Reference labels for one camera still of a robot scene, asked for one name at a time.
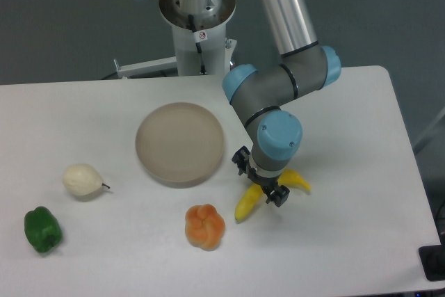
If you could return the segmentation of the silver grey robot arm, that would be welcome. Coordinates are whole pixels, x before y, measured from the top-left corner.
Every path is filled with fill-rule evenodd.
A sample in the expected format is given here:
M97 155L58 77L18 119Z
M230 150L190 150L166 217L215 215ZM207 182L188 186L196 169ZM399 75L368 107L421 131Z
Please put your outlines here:
M242 147L232 160L280 206L289 189L279 178L302 138L299 120L282 106L335 82L341 62L333 48L318 43L304 0L262 2L281 56L269 71L230 63L234 41L227 38L226 25L236 0L159 0L172 29L174 56L116 70L121 78L173 69L180 76L222 75L222 89L252 141L251 149Z

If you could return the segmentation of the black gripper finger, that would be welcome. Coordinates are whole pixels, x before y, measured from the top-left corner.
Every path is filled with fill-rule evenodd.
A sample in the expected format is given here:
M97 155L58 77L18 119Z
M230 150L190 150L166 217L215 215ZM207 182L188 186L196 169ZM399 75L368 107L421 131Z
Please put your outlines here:
M236 164L239 175L248 174L248 171L250 169L249 158L250 158L250 151L246 146L242 146L239 150L237 150L234 153L232 157L232 162Z
M276 207L281 207L288 199L290 190L283 185L275 184L265 188L266 203L273 203Z

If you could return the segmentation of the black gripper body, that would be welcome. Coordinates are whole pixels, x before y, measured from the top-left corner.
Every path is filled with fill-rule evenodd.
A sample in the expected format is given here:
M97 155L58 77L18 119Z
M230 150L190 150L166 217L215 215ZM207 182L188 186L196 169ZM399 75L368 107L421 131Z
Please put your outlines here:
M271 172L261 168L247 168L248 178L259 185L265 195L284 195L284 186L279 181L283 172L283 170Z

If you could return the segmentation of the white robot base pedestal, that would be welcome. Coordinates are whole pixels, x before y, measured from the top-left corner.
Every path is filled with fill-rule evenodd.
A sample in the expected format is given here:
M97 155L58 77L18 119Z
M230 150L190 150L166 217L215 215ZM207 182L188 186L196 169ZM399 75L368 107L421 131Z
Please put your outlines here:
M179 76L229 72L232 43L226 25L236 0L159 0L159 8L172 29Z

